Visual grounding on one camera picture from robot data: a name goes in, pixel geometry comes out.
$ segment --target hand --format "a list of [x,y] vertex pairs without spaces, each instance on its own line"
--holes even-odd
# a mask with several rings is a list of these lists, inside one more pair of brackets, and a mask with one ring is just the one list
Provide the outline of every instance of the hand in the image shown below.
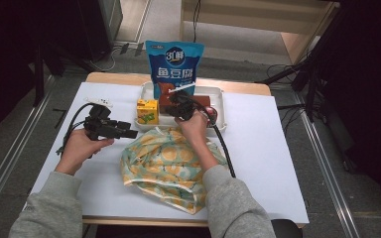
[[193,112],[193,116],[189,121],[175,118],[176,123],[182,128],[185,138],[190,142],[193,147],[206,144],[206,117],[198,110]]
[[87,158],[113,143],[114,139],[91,141],[86,136],[84,129],[74,130],[67,140],[63,155],[55,171],[73,176]]

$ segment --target gray sweater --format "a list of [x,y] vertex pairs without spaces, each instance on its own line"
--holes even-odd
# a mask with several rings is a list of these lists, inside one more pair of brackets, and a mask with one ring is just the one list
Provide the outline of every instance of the gray sweater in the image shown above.
[[[232,178],[223,166],[205,172],[203,184],[212,237],[275,237],[266,211],[246,184]],[[76,198],[79,186],[78,178],[52,172],[42,190],[27,199],[9,237],[81,237],[82,211]]]

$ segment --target blue snack bag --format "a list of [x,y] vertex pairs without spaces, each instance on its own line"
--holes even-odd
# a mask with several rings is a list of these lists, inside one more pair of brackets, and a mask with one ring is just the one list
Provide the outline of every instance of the blue snack bag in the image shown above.
[[194,94],[196,69],[203,54],[204,46],[198,43],[146,41],[151,79],[154,84],[154,98],[171,94],[170,90],[184,88],[189,95]]

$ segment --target person's left hand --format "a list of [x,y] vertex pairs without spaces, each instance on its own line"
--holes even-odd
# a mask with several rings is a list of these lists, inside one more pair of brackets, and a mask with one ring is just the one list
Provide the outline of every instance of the person's left hand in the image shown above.
[[113,143],[114,139],[91,141],[86,136],[85,129],[74,130],[67,140],[63,155],[55,171],[73,176],[87,158]]

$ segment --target yellow floral plastic bag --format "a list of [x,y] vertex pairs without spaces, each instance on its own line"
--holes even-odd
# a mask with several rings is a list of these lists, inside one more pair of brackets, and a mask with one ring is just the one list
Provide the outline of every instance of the yellow floral plastic bag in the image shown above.
[[[226,167],[217,146],[206,140],[218,162]],[[148,131],[123,151],[120,165],[125,185],[135,184],[190,214],[205,207],[203,172],[180,128]]]

